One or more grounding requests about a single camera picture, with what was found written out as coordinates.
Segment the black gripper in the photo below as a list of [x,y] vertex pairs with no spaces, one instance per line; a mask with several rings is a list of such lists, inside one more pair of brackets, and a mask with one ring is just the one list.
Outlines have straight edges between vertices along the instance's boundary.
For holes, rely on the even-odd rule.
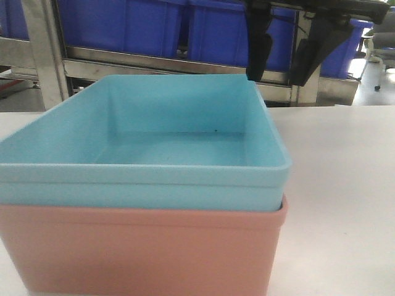
[[311,20],[308,37],[300,41],[289,72],[289,82],[295,86],[305,86],[317,67],[349,39],[354,29],[351,19],[381,24],[389,11],[389,4],[383,1],[246,1],[246,75],[251,81],[262,79],[272,48],[272,37],[267,33],[272,7],[331,14],[316,15]]

